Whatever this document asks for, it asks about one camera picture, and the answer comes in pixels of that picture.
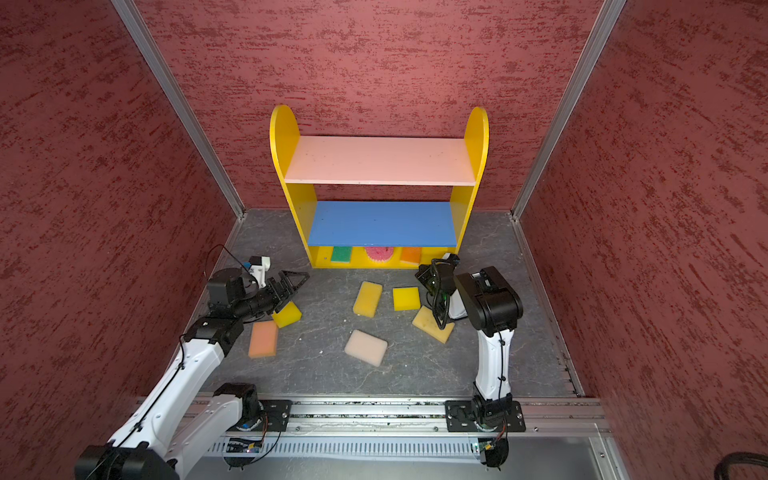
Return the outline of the bright yellow sponge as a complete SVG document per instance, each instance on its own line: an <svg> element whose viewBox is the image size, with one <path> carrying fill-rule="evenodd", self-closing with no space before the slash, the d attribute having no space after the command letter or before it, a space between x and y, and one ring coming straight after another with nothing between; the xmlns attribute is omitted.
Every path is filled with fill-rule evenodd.
<svg viewBox="0 0 768 480"><path fill-rule="evenodd" d="M417 287L398 287L392 290L395 311L411 311L421 308L420 292Z"/></svg>
<svg viewBox="0 0 768 480"><path fill-rule="evenodd" d="M302 312L297 305L291 301L285 305L279 312L272 314L272 319L278 328L285 328L298 322L302 318Z"/></svg>

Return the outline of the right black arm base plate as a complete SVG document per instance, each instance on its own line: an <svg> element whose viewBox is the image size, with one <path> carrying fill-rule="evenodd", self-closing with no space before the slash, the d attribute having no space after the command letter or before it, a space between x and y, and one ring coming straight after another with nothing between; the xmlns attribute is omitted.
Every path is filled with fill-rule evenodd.
<svg viewBox="0 0 768 480"><path fill-rule="evenodd" d="M448 400L444 403L449 432L522 433L526 424L521 404L511 396L500 400Z"/></svg>

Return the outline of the dark yellow sponge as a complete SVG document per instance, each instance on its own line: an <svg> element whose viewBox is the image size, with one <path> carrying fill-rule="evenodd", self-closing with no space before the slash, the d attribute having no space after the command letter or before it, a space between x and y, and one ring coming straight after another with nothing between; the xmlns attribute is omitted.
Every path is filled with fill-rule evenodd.
<svg viewBox="0 0 768 480"><path fill-rule="evenodd" d="M382 292L382 285L363 281L353 305L353 312L358 316L373 318L376 314Z"/></svg>

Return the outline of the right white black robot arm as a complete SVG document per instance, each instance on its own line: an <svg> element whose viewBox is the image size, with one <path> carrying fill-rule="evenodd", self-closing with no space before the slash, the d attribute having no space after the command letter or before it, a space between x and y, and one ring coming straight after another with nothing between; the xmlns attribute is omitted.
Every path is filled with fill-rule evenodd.
<svg viewBox="0 0 768 480"><path fill-rule="evenodd" d="M448 401L448 429L503 432L524 429L508 380L510 347L524 307L497 268L457 274L459 257L447 254L418 267L427 305L414 325L445 342L454 323L467 320L478 334L478 370L470 401Z"/></svg>

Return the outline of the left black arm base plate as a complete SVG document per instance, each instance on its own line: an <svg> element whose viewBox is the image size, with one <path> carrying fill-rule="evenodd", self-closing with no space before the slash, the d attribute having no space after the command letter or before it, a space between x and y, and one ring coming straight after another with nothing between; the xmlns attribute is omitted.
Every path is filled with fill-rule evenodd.
<svg viewBox="0 0 768 480"><path fill-rule="evenodd" d="M234 425L241 432L285 432L291 415L291 400L244 400L242 416Z"/></svg>

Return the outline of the orange sponge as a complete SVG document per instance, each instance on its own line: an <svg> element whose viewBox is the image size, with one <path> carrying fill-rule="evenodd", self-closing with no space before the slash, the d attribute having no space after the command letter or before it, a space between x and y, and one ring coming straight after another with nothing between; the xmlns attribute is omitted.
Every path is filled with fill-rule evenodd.
<svg viewBox="0 0 768 480"><path fill-rule="evenodd" d="M403 247L400 254L400 262L405 265L418 266L421 263L421 247Z"/></svg>

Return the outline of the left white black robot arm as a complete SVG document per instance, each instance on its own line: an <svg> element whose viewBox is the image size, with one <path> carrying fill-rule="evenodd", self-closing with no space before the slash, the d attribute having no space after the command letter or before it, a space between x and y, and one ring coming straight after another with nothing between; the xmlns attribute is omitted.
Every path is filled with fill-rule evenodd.
<svg viewBox="0 0 768 480"><path fill-rule="evenodd" d="M179 338L180 350L131 417L103 445L87 447L77 479L183 479L214 442L232 430L265 443L287 429L292 403L261 401L247 383L225 383L190 423L181 423L201 387L232 350L246 323L282 311L308 280L282 270L257 280L243 268L216 271L207 282L208 307Z"/></svg>

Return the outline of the smiley face sponge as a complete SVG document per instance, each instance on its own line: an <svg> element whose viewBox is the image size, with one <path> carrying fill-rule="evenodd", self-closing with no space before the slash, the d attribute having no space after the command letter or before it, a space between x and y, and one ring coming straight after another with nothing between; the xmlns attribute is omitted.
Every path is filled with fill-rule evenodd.
<svg viewBox="0 0 768 480"><path fill-rule="evenodd" d="M369 260L376 263L389 262L394 255L393 247L365 247L364 250Z"/></svg>

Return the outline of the salmon pink sponge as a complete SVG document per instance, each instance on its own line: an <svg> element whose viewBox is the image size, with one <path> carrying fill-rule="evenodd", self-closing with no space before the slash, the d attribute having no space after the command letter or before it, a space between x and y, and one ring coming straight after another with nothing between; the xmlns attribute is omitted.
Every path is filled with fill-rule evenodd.
<svg viewBox="0 0 768 480"><path fill-rule="evenodd" d="M279 328L274 321L254 322L248 356L251 359L273 357L277 354Z"/></svg>

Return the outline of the green yellow sponge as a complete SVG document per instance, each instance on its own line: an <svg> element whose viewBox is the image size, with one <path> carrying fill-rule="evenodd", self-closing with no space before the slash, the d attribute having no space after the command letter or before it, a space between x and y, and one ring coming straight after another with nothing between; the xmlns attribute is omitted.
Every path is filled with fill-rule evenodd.
<svg viewBox="0 0 768 480"><path fill-rule="evenodd" d="M348 246L335 246L331 254L331 262L348 264L351 261L353 248Z"/></svg>

